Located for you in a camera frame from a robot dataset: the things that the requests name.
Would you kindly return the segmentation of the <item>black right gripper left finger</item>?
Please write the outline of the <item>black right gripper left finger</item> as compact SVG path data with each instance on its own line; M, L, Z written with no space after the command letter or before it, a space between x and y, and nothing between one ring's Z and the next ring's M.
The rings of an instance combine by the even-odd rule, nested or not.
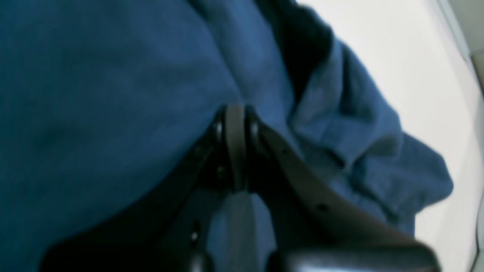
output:
M244 106L220 109L154 189L114 217L47 251L42 272L213 272L212 215L244 188Z

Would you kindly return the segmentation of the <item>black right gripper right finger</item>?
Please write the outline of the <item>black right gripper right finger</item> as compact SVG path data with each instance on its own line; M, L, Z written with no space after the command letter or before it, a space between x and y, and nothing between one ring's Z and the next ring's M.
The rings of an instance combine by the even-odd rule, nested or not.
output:
M349 203L245 108L248 182L271 215L268 272L439 272L433 250Z

